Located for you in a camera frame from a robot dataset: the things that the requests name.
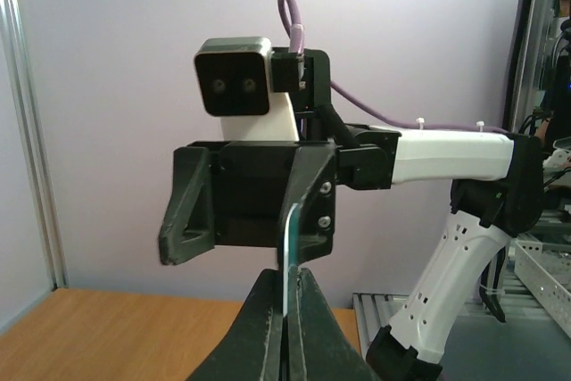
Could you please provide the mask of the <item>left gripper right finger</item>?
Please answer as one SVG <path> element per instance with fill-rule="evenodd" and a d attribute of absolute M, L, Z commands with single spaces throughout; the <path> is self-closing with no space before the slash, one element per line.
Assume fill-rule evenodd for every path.
<path fill-rule="evenodd" d="M 286 380 L 378 379 L 348 341 L 309 269 L 289 269 L 287 298 Z"/>

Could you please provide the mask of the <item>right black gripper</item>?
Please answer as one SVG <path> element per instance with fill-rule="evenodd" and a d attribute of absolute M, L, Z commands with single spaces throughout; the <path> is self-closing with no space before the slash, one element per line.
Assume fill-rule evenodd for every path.
<path fill-rule="evenodd" d="M 329 143 L 194 142 L 173 153 L 171 196 L 158 235 L 161 264 L 216 245 L 278 248 L 301 207 L 297 265 L 329 255 L 335 233 L 336 149 Z"/>

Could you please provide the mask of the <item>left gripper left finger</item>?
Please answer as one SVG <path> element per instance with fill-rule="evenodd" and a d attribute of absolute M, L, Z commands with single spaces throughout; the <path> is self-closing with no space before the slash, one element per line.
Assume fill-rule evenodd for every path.
<path fill-rule="evenodd" d="M 281 276 L 265 269 L 228 332 L 189 376 L 191 380 L 278 380 L 281 371 Z"/>

